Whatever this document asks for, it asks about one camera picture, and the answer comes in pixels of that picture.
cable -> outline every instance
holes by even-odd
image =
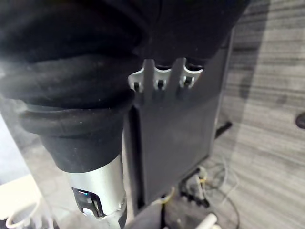
[[[234,202],[227,196],[226,193],[224,193],[223,191],[221,191],[219,188],[217,187],[212,187],[213,190],[218,191],[219,193],[221,193],[224,196],[224,199],[226,199],[233,207],[234,211],[236,212],[236,216],[237,216],[237,223],[236,223],[236,227],[235,229],[239,229],[240,228],[240,214],[239,211],[236,207],[236,205],[234,204]]]
[[[160,199],[161,203],[166,204],[168,201],[170,201],[170,199],[173,197],[174,193],[175,193],[175,188],[172,187],[170,194]]]

silver bracket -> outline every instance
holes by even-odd
[[[142,93],[144,90],[144,66],[141,70],[128,77],[129,86],[136,92]]]
[[[171,75],[171,71],[171,68],[161,70],[154,67],[153,87],[155,88],[155,90],[165,90]]]
[[[200,69],[198,71],[191,71],[186,68],[185,63],[186,59],[184,59],[183,72],[181,73],[179,84],[182,88],[187,87],[190,89],[194,86],[195,82],[202,75],[203,69]]]

black object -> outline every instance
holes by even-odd
[[[224,132],[229,130],[232,126],[233,126],[233,124],[228,121],[223,126],[219,127],[216,130],[215,139],[219,138]]]
[[[295,124],[301,129],[305,129],[305,113],[298,115],[298,117],[295,119]]]
[[[97,169],[121,151],[123,115],[133,97],[128,75],[141,68],[143,59],[172,63],[188,57],[206,63],[248,3],[2,1],[0,58],[7,64],[0,91],[27,104],[21,124],[40,135],[61,170]],[[135,200],[142,206],[207,156],[227,55],[224,43],[208,63],[205,76],[180,102],[175,93],[178,78],[171,79],[158,105],[151,100],[151,76],[145,78],[141,107],[135,106],[129,116],[135,121],[130,136],[138,138],[133,140],[137,143],[131,166],[142,176],[136,181],[133,175],[132,181],[137,183]],[[179,69],[173,73],[177,77]],[[180,142],[187,135],[188,143]],[[175,152],[175,157],[168,152]],[[173,168],[167,174],[166,166]]]
[[[175,186],[209,156],[215,118],[230,53],[227,39],[192,88],[179,84],[179,59],[162,99],[156,99],[153,65],[146,62],[144,92],[137,93],[125,125],[125,144],[134,210]]]

floor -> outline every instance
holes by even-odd
[[[305,228],[303,111],[305,1],[253,1],[235,28],[221,110],[234,125],[213,152],[239,177],[240,228]]]

